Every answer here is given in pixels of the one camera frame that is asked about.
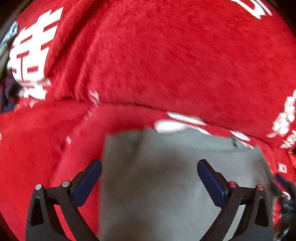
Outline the red wedding blanket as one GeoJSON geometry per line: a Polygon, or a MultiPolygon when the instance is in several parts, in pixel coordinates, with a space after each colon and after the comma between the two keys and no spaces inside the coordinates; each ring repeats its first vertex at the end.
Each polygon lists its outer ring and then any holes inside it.
{"type": "MultiPolygon", "coordinates": [[[[26,239],[36,185],[71,181],[121,132],[235,138],[295,181],[295,35],[268,1],[34,1],[17,22],[1,240],[26,239]]],[[[99,180],[79,208],[97,238],[100,201],[99,180]]]]}

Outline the dark plaid garment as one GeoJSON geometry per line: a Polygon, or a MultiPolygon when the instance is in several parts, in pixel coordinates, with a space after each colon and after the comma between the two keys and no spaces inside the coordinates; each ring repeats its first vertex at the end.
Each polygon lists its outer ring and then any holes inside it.
{"type": "Polygon", "coordinates": [[[18,84],[10,70],[4,70],[1,76],[0,88],[0,110],[2,113],[12,111],[18,102],[18,93],[22,90],[22,86],[18,84]]]}

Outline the grey knit sweater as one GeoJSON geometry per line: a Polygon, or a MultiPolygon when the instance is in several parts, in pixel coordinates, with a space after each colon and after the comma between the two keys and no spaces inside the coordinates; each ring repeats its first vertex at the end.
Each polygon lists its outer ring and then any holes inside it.
{"type": "Polygon", "coordinates": [[[200,240],[219,213],[197,174],[206,159],[227,180],[262,184],[271,171],[258,147],[195,130],[109,135],[100,178],[100,240],[200,240]]]}

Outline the white grey patterned cloth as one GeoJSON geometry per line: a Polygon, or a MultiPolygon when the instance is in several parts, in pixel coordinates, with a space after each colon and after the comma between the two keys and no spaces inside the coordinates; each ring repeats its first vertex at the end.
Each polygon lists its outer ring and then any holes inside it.
{"type": "Polygon", "coordinates": [[[11,41],[14,39],[14,37],[18,33],[19,24],[17,21],[14,21],[14,23],[11,25],[10,29],[6,33],[4,39],[1,42],[1,72],[3,72],[3,69],[8,61],[9,57],[9,45],[11,41]]]}

